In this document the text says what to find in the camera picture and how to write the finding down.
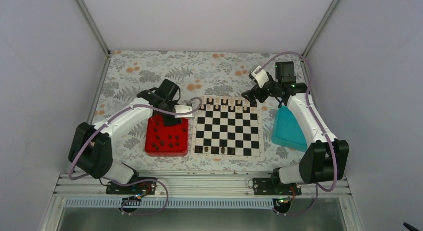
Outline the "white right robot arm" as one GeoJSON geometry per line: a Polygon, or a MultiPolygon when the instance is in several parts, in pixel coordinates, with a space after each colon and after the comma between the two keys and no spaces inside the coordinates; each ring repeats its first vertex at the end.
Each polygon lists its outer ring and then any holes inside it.
{"type": "Polygon", "coordinates": [[[289,185],[313,184],[343,177],[349,154],[347,141],[338,139],[326,126],[315,105],[307,85],[297,82],[293,62],[277,62],[273,78],[262,66],[249,74],[255,85],[242,93],[242,97],[255,105],[268,97],[282,102],[295,117],[306,140],[307,150],[299,164],[277,168],[272,173],[271,190],[281,195],[289,185]]]}

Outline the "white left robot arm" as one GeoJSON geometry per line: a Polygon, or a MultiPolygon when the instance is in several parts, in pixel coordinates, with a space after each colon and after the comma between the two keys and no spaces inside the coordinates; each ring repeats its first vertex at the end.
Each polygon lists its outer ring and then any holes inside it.
{"type": "Polygon", "coordinates": [[[110,117],[95,124],[79,124],[68,155],[71,162],[68,178],[104,178],[119,183],[125,193],[135,192],[139,186],[138,175],[133,168],[114,159],[114,143],[154,115],[163,115],[168,126],[179,124],[183,117],[191,116],[192,107],[180,105],[174,99],[179,91],[174,82],[165,79],[159,87],[138,93],[128,105],[110,117]]]}

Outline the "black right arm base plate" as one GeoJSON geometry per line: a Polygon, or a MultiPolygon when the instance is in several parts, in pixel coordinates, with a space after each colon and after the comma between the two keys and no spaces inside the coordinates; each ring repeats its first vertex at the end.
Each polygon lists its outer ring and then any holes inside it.
{"type": "Polygon", "coordinates": [[[271,178],[252,178],[247,184],[255,196],[292,196],[301,195],[299,185],[276,183],[271,178]]]}

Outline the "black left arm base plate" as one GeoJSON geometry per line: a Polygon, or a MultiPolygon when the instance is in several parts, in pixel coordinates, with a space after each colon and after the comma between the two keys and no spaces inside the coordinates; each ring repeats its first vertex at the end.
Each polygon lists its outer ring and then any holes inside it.
{"type": "Polygon", "coordinates": [[[108,182],[105,193],[108,195],[154,195],[157,186],[156,178],[139,178],[142,182],[139,182],[130,186],[118,185],[113,182],[108,182]]]}

